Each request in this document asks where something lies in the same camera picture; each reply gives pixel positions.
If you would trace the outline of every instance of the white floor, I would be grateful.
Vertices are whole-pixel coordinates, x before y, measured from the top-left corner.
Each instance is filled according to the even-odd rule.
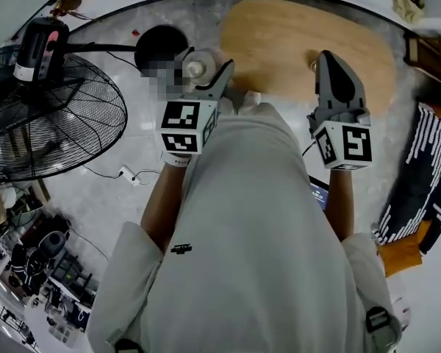
[[[231,5],[239,0],[168,0],[129,10],[90,25],[75,35],[74,43],[121,43],[135,44],[137,38],[132,30],[144,32],[156,24],[175,24],[186,34],[190,44],[198,49],[203,46],[217,46],[219,25]],[[354,174],[355,216],[358,230],[369,231],[371,224],[379,219],[382,207],[390,192],[398,170],[400,153],[407,139],[407,133],[415,108],[412,91],[420,84],[421,76],[404,65],[404,42],[402,31],[366,13],[351,8],[335,6],[313,0],[301,0],[325,10],[336,12],[353,21],[370,27],[391,46],[398,69],[398,90],[385,116],[373,117],[373,151],[375,163],[372,168]],[[130,54],[118,56],[133,62]],[[86,54],[85,57],[111,77],[125,98],[129,111],[129,123],[123,137],[106,153],[88,163],[87,166],[100,174],[115,176],[122,165],[134,172],[141,169],[161,169],[160,150],[154,142],[154,100],[148,92],[148,81],[130,65],[122,63],[105,53]],[[316,102],[297,104],[282,101],[275,96],[263,96],[264,101],[275,104],[286,122],[293,128],[301,148],[311,142],[306,114]],[[305,158],[310,175],[328,182],[317,149],[312,149]],[[124,221],[138,222],[154,186],[156,176],[141,174],[145,186],[134,188],[125,179],[105,179],[96,176],[83,167],[68,173],[46,179],[52,197],[52,204],[73,219],[73,227],[94,243],[106,256],[111,255],[117,236]],[[71,247],[77,250],[84,266],[101,279],[106,268],[106,259],[90,244],[76,236]],[[425,266],[418,274],[418,281],[424,282]],[[413,282],[407,289],[417,291]],[[418,309],[423,294],[413,293]],[[412,341],[407,346],[421,346],[422,350],[404,349],[402,352],[429,352],[428,338],[421,334],[422,328],[429,328],[431,321],[419,319],[418,330],[410,327],[408,336]]]

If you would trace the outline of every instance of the wooden board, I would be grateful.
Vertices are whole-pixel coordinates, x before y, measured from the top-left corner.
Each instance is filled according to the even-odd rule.
[[[316,101],[310,64],[328,49],[365,86],[371,114],[382,114],[395,89],[389,46],[369,29],[328,12],[284,0],[243,0],[223,22],[220,47],[235,61],[235,86]]]

